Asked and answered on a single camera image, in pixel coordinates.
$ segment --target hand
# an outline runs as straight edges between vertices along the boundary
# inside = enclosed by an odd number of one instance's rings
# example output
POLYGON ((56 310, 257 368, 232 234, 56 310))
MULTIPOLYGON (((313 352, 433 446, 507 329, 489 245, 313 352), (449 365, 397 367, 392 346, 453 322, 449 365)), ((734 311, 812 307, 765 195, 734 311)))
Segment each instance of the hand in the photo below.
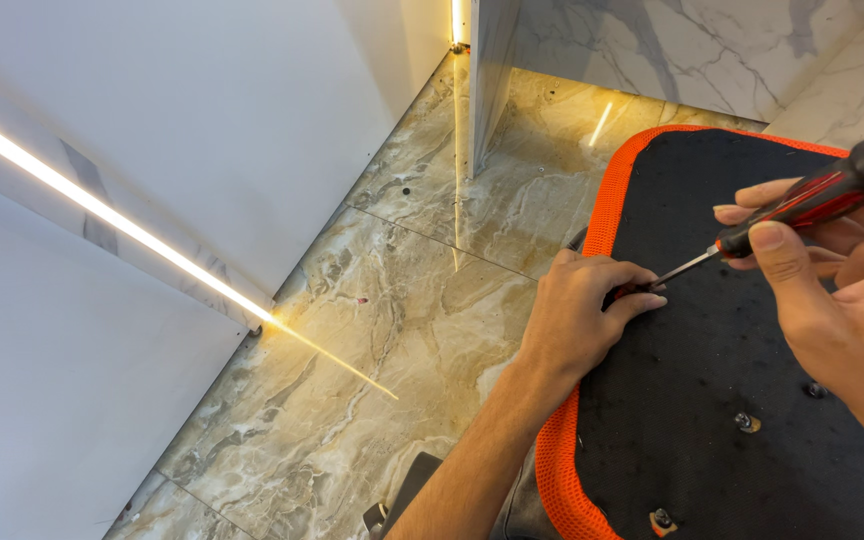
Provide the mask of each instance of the hand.
MULTIPOLYGON (((736 204, 714 207, 715 219, 725 225, 736 225, 759 207, 781 197, 796 182, 798 178, 776 179, 740 189, 735 193, 736 204)), ((819 244, 819 247, 807 249, 820 278, 835 278, 839 288, 864 279, 864 207, 847 217, 811 227, 803 234, 819 244)), ((758 266, 754 255, 731 260, 728 264, 737 270, 758 266)))
POLYGON ((806 246, 783 223, 755 224, 750 240, 798 362, 864 423, 864 278, 829 294, 806 246))
POLYGON ((561 250, 548 274, 538 280, 538 294, 522 337, 516 364, 556 385, 565 399, 572 387, 605 358, 622 337, 625 325, 640 313, 661 308, 666 298, 630 294, 602 311, 606 293, 626 284, 645 285, 655 273, 604 254, 583 257, 561 250))

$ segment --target red and black screwdriver handle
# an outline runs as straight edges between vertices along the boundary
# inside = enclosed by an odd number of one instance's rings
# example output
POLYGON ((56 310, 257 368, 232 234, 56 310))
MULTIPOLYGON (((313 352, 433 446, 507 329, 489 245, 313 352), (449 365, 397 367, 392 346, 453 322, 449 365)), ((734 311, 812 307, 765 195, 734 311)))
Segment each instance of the red and black screwdriver handle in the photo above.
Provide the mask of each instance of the red and black screwdriver handle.
POLYGON ((729 259, 752 254, 750 228, 761 221, 780 221, 795 230, 832 221, 864 207, 864 140, 834 163, 802 177, 782 198, 763 206, 742 223, 723 229, 715 238, 729 259))

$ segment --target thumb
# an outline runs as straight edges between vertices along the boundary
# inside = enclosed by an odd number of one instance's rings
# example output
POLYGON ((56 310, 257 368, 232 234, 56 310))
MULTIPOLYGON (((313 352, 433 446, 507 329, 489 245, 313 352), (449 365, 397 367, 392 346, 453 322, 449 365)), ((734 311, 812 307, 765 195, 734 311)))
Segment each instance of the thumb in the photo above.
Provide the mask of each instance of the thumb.
POLYGON ((606 309, 606 319, 608 319, 609 324, 613 325, 613 328, 616 330, 615 333, 618 336, 622 336, 622 330, 625 329, 625 325, 636 318, 637 315, 661 308, 666 304, 668 304, 666 297, 657 294, 647 292, 627 294, 614 301, 606 309))
POLYGON ((772 286, 779 315, 811 312, 828 305, 829 293, 822 288, 809 251, 792 227, 778 221, 759 222, 751 227, 749 240, 755 260, 772 286))

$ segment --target orange mesh edge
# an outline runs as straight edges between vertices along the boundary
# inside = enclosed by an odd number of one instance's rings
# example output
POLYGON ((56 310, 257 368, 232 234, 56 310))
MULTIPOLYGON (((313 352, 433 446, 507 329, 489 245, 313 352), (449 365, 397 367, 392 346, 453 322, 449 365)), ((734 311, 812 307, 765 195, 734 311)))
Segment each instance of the orange mesh edge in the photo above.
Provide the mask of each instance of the orange mesh edge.
MULTIPOLYGON (((588 220, 582 255, 610 255, 622 217, 625 192, 629 187, 636 157, 665 132, 695 132, 723 129, 710 126, 670 125, 645 129, 632 136, 612 155, 588 220)), ((798 150, 845 158, 848 150, 739 129, 724 129, 743 136, 773 141, 798 150)), ((563 540, 622 540, 586 496, 575 470, 575 429, 579 420, 579 386, 558 406, 535 438, 535 480, 542 506, 563 540)))

